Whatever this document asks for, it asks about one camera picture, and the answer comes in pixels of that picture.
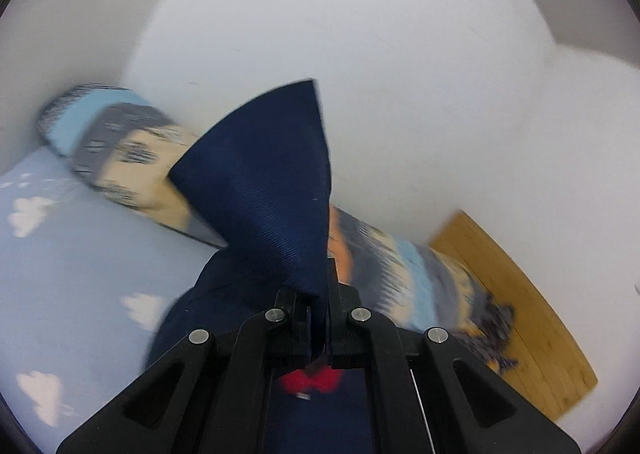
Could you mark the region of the patchwork rolled quilt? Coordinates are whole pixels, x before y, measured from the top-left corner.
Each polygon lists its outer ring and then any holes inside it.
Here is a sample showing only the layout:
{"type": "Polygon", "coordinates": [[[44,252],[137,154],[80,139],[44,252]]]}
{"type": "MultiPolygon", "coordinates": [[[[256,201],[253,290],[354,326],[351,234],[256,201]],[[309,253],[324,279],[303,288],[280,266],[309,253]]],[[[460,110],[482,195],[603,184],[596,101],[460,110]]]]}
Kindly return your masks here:
{"type": "MultiPolygon", "coordinates": [[[[167,178],[196,137],[126,88],[87,84],[44,107],[42,139],[106,198],[221,249],[224,240],[191,210],[167,178]]],[[[329,255],[341,283],[400,327],[442,326],[482,361],[500,354],[490,293],[449,255],[420,247],[332,208],[329,255]]]]}

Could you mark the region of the navy work jacket red collar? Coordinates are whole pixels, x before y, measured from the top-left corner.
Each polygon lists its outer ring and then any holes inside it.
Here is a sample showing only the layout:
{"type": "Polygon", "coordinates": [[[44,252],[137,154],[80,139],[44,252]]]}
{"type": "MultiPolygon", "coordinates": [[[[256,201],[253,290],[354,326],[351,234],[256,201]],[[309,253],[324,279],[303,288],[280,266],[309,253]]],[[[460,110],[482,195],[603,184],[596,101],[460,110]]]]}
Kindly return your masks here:
{"type": "MultiPolygon", "coordinates": [[[[273,307],[282,288],[307,295],[309,359],[326,342],[331,167],[314,82],[275,88],[232,111],[173,166],[169,180],[224,247],[167,311],[156,361],[190,331],[221,335],[273,307]]],[[[279,380],[269,453],[369,453],[363,374],[320,365],[279,380]]]]}

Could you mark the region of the dark patterned pillow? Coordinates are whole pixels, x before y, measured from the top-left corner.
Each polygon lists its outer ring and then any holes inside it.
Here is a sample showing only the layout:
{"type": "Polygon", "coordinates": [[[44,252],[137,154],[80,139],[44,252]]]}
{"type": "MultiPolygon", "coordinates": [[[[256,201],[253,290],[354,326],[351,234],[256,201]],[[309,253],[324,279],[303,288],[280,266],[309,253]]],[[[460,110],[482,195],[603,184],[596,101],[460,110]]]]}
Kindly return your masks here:
{"type": "Polygon", "coordinates": [[[500,376],[518,366],[518,360],[506,356],[514,317],[515,310],[511,304],[500,304],[489,296],[475,321],[475,330],[458,336],[473,356],[500,376]]]}

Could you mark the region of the wooden headboard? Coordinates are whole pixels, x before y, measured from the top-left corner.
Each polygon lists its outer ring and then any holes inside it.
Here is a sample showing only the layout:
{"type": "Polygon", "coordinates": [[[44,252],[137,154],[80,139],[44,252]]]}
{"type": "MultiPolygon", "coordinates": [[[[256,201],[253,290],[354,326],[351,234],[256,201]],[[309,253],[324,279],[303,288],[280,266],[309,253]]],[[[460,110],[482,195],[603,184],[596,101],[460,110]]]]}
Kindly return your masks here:
{"type": "Polygon", "coordinates": [[[515,318],[506,356],[518,361],[503,379],[538,411],[557,420],[597,385],[582,349],[516,263],[465,212],[459,211],[431,246],[462,263],[515,318]]]}

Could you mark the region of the light blue cloud bedsheet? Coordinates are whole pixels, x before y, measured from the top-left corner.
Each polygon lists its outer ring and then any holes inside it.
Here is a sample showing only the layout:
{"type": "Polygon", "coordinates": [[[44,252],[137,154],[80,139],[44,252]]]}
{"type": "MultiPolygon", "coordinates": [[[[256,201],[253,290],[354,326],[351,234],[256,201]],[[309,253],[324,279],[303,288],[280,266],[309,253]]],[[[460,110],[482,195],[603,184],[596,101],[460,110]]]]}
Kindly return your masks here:
{"type": "Polygon", "coordinates": [[[49,149],[1,179],[1,393],[52,453],[136,378],[213,254],[104,199],[49,149]]]}

